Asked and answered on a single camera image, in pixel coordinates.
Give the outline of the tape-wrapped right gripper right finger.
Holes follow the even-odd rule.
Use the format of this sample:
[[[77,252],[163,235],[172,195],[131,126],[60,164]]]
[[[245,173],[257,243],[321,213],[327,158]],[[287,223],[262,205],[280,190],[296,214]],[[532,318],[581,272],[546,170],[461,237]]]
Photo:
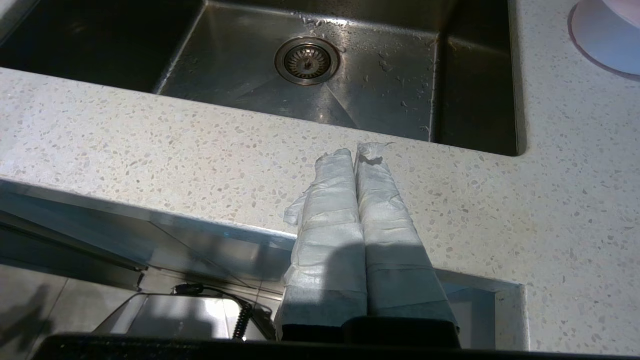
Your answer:
[[[365,239],[368,312],[460,327],[384,158],[386,143],[358,145],[355,181]]]

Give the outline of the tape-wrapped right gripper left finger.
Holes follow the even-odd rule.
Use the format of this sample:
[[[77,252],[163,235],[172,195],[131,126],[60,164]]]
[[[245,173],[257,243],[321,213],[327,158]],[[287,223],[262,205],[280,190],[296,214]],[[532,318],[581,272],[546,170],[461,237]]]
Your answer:
[[[315,178],[285,212],[297,227],[276,313],[280,341],[342,342],[343,326],[368,314],[365,239],[352,153],[315,163]]]

